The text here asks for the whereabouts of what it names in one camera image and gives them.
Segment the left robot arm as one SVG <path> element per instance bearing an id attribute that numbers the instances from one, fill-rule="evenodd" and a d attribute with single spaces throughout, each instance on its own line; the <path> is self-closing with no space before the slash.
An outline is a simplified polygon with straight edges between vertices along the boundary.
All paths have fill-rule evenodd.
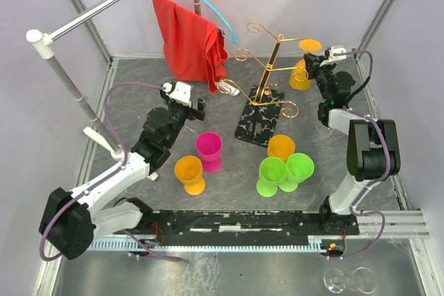
<path id="1" fill-rule="evenodd" d="M 57 188 L 49 195 L 39 232 L 42 242 L 50 242 L 60 256 L 76 259 L 95 239 L 125 229 L 138 234 L 151 230 L 150 208 L 140 200 L 129 200 L 120 208 L 108 209 L 106 204 L 129 186 L 152 176 L 166 162 L 187 120 L 205 118 L 206 96 L 189 105 L 167 95 L 163 99 L 165 107 L 147 114 L 137 143 L 122 162 L 82 186 L 70 191 Z"/>

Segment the green wine glass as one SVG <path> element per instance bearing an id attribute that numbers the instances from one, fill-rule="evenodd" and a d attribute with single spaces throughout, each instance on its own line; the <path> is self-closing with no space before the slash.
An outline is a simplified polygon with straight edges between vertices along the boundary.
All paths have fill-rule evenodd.
<path id="1" fill-rule="evenodd" d="M 278 191 L 278 186 L 287 178 L 287 166 L 277 157 L 267 157 L 259 165 L 259 179 L 256 183 L 257 192 L 270 198 Z"/>
<path id="2" fill-rule="evenodd" d="M 285 192 L 293 192 L 298 188 L 299 183 L 310 178 L 314 173 L 314 162 L 304 153 L 292 154 L 286 162 L 287 176 L 278 185 Z"/>

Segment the green wine glass right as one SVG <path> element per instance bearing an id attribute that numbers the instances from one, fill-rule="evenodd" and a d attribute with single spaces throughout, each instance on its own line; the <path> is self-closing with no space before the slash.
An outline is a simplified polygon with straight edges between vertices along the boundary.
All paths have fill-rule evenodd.
<path id="1" fill-rule="evenodd" d="M 293 192 L 298 188 L 299 183 L 310 178 L 314 173 L 314 162 L 304 153 L 292 154 L 286 162 L 287 176 L 278 185 L 285 192 Z"/>

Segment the red cloth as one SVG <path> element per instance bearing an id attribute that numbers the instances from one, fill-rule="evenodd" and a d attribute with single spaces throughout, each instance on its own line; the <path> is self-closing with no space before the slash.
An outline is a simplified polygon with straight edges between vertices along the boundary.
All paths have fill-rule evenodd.
<path id="1" fill-rule="evenodd" d="M 228 52 L 216 24 L 172 0 L 152 0 L 163 53 L 173 76 L 181 81 L 205 82 L 212 93 L 227 78 Z"/>

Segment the clear wine glass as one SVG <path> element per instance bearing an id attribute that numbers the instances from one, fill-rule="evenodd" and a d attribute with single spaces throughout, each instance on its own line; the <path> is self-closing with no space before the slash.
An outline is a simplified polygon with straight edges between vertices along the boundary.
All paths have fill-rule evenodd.
<path id="1" fill-rule="evenodd" d="M 346 289 L 371 294 L 376 290 L 376 279 L 371 270 L 365 267 L 352 268 L 345 272 L 330 268 L 323 274 L 323 284 L 331 293 L 342 293 Z"/>

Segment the orange wine glass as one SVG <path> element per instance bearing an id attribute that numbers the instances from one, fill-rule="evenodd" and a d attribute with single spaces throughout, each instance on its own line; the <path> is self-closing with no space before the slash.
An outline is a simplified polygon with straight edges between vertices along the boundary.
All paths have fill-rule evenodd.
<path id="1" fill-rule="evenodd" d="M 268 157 L 277 157 L 283 162 L 286 162 L 288 158 L 295 153 L 296 145 L 292 138 L 278 134 L 273 136 L 267 147 Z"/>
<path id="2" fill-rule="evenodd" d="M 305 53 L 315 53 L 322 49 L 322 44 L 314 39 L 306 38 L 299 42 L 299 47 Z M 307 91 L 311 87 L 311 81 L 308 79 L 305 61 L 300 60 L 296 63 L 289 78 L 290 86 L 298 91 Z"/>
<path id="3" fill-rule="evenodd" d="M 176 162 L 174 173 L 189 195 L 199 195 L 204 191 L 203 165 L 198 157 L 187 155 L 180 158 Z"/>

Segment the gold wine glass rack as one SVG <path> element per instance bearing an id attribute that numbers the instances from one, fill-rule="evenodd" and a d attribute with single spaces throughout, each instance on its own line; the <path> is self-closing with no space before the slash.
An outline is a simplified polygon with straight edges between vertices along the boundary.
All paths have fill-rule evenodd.
<path id="1" fill-rule="evenodd" d="M 309 37 L 286 38 L 283 34 L 275 35 L 257 21 L 249 22 L 247 29 L 251 33 L 258 33 L 263 29 L 275 40 L 275 46 L 267 63 L 260 64 L 264 70 L 261 79 L 248 94 L 231 79 L 223 79 L 218 82 L 217 89 L 222 94 L 232 94 L 237 90 L 246 98 L 244 110 L 235 130 L 235 138 L 256 146 L 266 147 L 274 135 L 279 115 L 293 119 L 299 113 L 298 106 L 293 101 L 287 101 L 284 92 L 272 89 L 269 83 L 272 73 L 283 70 L 275 67 L 281 45 L 285 42 L 298 42 L 300 49 L 304 52 L 315 53 L 322 49 L 322 44 Z"/>

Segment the pink wine glass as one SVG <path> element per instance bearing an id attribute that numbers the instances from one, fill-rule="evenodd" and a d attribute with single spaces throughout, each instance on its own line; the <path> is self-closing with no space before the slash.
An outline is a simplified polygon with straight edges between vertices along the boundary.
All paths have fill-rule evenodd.
<path id="1" fill-rule="evenodd" d="M 222 139 L 215 132 L 205 132 L 196 139 L 196 149 L 204 171 L 217 173 L 222 167 Z"/>

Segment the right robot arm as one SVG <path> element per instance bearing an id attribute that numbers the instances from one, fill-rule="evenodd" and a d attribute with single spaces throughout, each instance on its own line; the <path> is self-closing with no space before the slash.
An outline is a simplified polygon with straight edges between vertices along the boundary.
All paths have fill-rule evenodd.
<path id="1" fill-rule="evenodd" d="M 324 55 L 303 56 L 308 78 L 316 82 L 323 98 L 318 105 L 318 120 L 348 138 L 348 173 L 319 209 L 317 224 L 325 234 L 335 233 L 342 225 L 351 225 L 358 216 L 359 203 L 377 185 L 397 175 L 401 167 L 395 121 L 361 115 L 350 107 L 351 100 L 369 81 L 353 89 L 355 79 L 346 71 L 335 71 L 337 63 L 349 55 L 345 49 L 330 48 Z"/>

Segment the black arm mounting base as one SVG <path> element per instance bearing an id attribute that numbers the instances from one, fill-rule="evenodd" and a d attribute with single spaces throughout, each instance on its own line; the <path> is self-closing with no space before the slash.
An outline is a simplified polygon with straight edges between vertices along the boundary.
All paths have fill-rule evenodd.
<path id="1" fill-rule="evenodd" d="M 306 245 L 310 236 L 356 236 L 357 217 L 338 215 L 321 205 L 320 211 L 196 211 L 142 209 L 133 235 L 159 236 L 160 245 Z"/>

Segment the green wine glass left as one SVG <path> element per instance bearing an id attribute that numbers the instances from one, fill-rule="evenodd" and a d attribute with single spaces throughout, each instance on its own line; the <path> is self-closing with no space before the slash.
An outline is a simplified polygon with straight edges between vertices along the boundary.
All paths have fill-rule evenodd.
<path id="1" fill-rule="evenodd" d="M 278 186 L 287 178 L 287 166 L 277 157 L 267 157 L 259 165 L 259 179 L 256 183 L 257 192 L 270 198 L 278 191 Z"/>

